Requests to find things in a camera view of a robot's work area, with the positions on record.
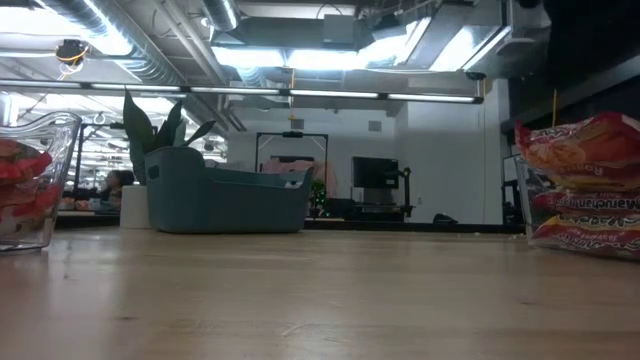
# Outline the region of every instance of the glass bowl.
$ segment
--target glass bowl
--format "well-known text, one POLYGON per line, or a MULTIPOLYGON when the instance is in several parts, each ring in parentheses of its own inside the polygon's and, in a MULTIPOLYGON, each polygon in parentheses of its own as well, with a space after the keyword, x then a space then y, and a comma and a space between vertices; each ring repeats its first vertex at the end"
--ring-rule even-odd
POLYGON ((49 245, 82 119, 54 112, 0 126, 0 253, 49 245))

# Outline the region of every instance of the clear glass container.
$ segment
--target clear glass container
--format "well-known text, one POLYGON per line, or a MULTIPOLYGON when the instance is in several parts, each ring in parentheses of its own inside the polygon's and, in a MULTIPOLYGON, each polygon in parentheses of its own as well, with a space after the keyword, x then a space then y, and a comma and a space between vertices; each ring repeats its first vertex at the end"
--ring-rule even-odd
POLYGON ((0 253, 49 245, 81 123, 54 112, 0 126, 0 253))
POLYGON ((544 172, 529 166, 522 158, 516 159, 516 172, 518 174, 522 213, 526 224, 527 241, 529 245, 535 245, 533 234, 540 225, 557 215, 557 212, 536 206, 533 199, 540 194, 555 190, 556 186, 544 172))

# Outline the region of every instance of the person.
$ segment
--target person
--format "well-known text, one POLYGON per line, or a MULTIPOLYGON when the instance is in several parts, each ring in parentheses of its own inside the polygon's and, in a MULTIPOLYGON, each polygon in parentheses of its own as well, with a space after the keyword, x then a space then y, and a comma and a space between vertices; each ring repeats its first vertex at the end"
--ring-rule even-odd
POLYGON ((131 171, 111 170, 107 174, 107 188, 100 193, 102 200, 108 201, 111 205, 120 210, 122 202, 122 187, 133 185, 134 176, 131 171))

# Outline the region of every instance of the houseplant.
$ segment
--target houseplant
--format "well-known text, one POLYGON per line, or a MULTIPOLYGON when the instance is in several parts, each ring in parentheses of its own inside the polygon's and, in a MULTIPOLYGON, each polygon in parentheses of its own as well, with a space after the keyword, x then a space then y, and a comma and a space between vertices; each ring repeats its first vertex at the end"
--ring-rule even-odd
POLYGON ((187 140, 184 140, 187 124, 182 120, 182 102, 178 101, 160 130, 154 135, 153 125, 145 112, 140 109, 128 90, 125 90, 122 122, 129 138, 129 157, 133 164, 133 173, 140 183, 138 186, 125 186, 122 189, 120 226, 125 228, 149 228, 147 208, 147 177, 144 156, 166 146, 189 146, 193 141, 211 131, 215 121, 202 124, 187 140))

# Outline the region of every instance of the potted plant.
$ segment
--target potted plant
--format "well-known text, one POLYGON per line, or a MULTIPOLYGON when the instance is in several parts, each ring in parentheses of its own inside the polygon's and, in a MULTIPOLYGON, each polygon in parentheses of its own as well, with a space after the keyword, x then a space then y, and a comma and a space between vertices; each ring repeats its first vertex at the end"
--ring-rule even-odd
POLYGON ((120 226, 130 229, 148 229, 149 210, 144 156, 166 146, 189 146, 193 141, 208 134, 215 121, 202 124, 187 140, 184 140, 187 124, 182 120, 182 102, 178 101, 160 130, 154 135, 153 125, 145 112, 140 109, 128 90, 125 90, 122 122, 129 138, 129 156, 133 173, 140 185, 125 186, 122 189, 120 226))
POLYGON ((320 215, 320 206, 324 207, 327 200, 327 189, 324 182, 319 179, 313 179, 311 182, 311 202, 310 215, 312 218, 317 218, 320 215))

